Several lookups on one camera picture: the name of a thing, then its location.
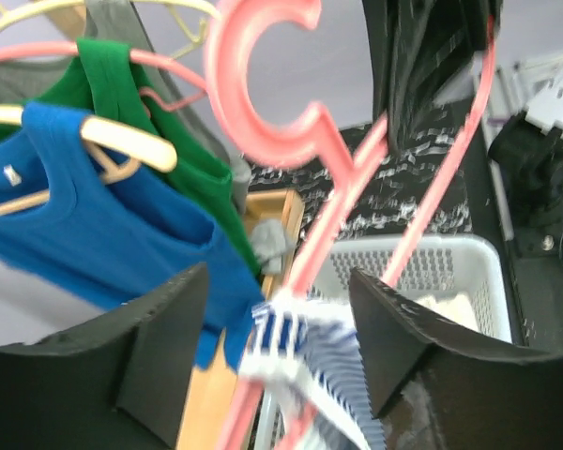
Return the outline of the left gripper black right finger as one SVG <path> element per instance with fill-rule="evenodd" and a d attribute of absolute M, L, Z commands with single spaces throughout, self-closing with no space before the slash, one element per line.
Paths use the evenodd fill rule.
<path fill-rule="evenodd" d="M 563 449 L 563 352 L 474 332 L 360 270 L 349 299 L 391 448 Z"/>

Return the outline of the wooden clothes rack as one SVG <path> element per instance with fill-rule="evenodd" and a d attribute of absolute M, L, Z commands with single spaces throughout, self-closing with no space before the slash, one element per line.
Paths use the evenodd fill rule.
<path fill-rule="evenodd" d="M 138 49 L 152 49 L 152 43 L 136 10 L 136 15 L 120 11 L 112 21 L 99 22 L 89 19 L 85 25 L 87 35 L 94 30 L 111 26 L 115 40 L 122 40 L 123 34 L 131 32 L 130 41 Z M 228 158 L 234 172 L 234 198 L 245 203 L 244 224 L 258 248 L 269 250 L 283 238 L 294 244 L 297 241 L 304 203 L 292 189 L 273 190 L 265 193 L 248 192 L 249 165 L 241 156 L 223 148 L 207 130 L 206 125 L 190 108 L 181 111 L 182 122 L 190 128 L 209 149 L 219 156 Z M 219 437 L 225 417 L 230 409 L 236 390 L 237 376 L 228 366 L 223 343 L 218 343 L 214 359 L 206 369 L 195 368 L 191 374 L 183 421 L 176 447 L 178 449 L 213 449 Z"/>

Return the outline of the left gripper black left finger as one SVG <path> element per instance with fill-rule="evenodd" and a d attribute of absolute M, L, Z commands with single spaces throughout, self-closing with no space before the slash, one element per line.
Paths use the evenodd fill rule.
<path fill-rule="evenodd" d="M 172 449 L 209 275 L 197 264 L 33 345 L 0 347 L 0 449 Z"/>

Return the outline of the blue white striped tank top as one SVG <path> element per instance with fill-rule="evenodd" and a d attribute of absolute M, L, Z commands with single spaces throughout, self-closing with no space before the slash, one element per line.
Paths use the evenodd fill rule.
<path fill-rule="evenodd" d="M 313 421 L 296 449 L 383 449 L 373 418 L 352 309 L 278 292 L 252 310 L 253 334 L 239 373 L 274 394 L 289 423 L 311 403 Z"/>

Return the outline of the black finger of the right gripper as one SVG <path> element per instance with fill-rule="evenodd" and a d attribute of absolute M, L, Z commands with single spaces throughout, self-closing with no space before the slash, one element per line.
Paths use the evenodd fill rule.
<path fill-rule="evenodd" d="M 399 154 L 445 85 L 486 50 L 500 24 L 494 0 L 363 0 L 373 72 L 373 119 L 388 119 Z"/>

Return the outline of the grey plastic laundry basket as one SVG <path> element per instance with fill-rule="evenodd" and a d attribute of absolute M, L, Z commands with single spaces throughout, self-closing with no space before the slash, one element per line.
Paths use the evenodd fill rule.
<path fill-rule="evenodd" d="M 398 245 L 398 234 L 336 242 L 316 276 L 311 295 L 348 297 L 354 267 L 379 275 Z M 433 295 L 448 299 L 465 293 L 474 309 L 479 331 L 512 342 L 508 302 L 499 255 L 487 240 L 471 234 L 423 236 L 397 283 L 405 297 Z"/>

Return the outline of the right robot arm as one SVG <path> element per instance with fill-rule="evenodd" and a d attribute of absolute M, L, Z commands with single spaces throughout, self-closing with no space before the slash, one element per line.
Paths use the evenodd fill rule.
<path fill-rule="evenodd" d="M 489 47 L 500 25 L 499 1 L 365 1 L 373 71 L 373 117 L 388 118 L 391 152 L 399 154 L 441 89 Z M 491 159 L 510 186 L 516 221 L 539 218 L 558 202 L 563 183 L 563 127 L 542 131 L 524 112 L 493 141 Z"/>

